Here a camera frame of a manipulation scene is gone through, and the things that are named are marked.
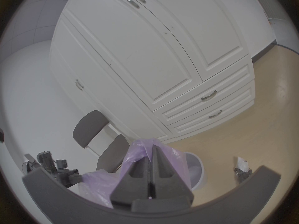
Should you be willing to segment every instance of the tiled ceiling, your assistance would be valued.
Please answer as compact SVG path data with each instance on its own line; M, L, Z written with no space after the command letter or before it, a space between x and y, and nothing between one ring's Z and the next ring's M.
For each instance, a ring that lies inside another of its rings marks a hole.
M0 62L33 43L51 40L68 0L24 0L0 40Z

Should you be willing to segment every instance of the wooden floor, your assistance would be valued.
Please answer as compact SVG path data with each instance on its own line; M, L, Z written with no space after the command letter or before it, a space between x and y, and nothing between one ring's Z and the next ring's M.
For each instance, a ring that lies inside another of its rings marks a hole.
M299 55L279 46L254 64L255 104L237 117L170 146L197 154L207 172L207 184L194 191L193 205L211 201L238 183L237 157L253 172L261 165L281 174L269 202L253 220L260 223L293 186L299 171Z

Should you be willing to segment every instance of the cabinet door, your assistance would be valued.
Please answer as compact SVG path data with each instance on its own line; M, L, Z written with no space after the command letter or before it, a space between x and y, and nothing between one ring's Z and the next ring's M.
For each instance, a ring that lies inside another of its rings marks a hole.
M183 46L203 81L249 53L243 35L220 0L137 0Z
M136 0L69 0L63 14L151 110L202 83L180 43Z
M115 81L117 74L63 14L56 26L51 49L61 54L62 65L72 77L77 77L97 110L130 140L158 138L163 141L173 137L135 94L135 98L126 94L127 85L119 77L119 83Z

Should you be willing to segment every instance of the purple plastic bag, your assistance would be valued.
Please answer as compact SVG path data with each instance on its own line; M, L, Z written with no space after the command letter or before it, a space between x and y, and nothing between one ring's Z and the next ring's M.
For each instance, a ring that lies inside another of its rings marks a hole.
M129 147L129 150L123 159L119 177L118 173L107 173L103 169L83 174L83 182L79 183L80 195L92 202L113 208L110 201L110 194L116 188L119 180L125 175L133 162L136 162L143 157L148 157L150 161L152 160L153 145L157 145L162 149L166 158L191 190L186 154L162 144L158 139L141 139L134 141Z

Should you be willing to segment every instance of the gray chair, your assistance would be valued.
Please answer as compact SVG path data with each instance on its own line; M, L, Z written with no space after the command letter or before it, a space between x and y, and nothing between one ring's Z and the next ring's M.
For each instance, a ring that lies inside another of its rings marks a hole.
M109 123L109 120L98 110L85 115L76 125L73 138L83 148ZM108 173L115 173L121 166L129 149L129 143L120 134L99 157L97 170L104 169Z

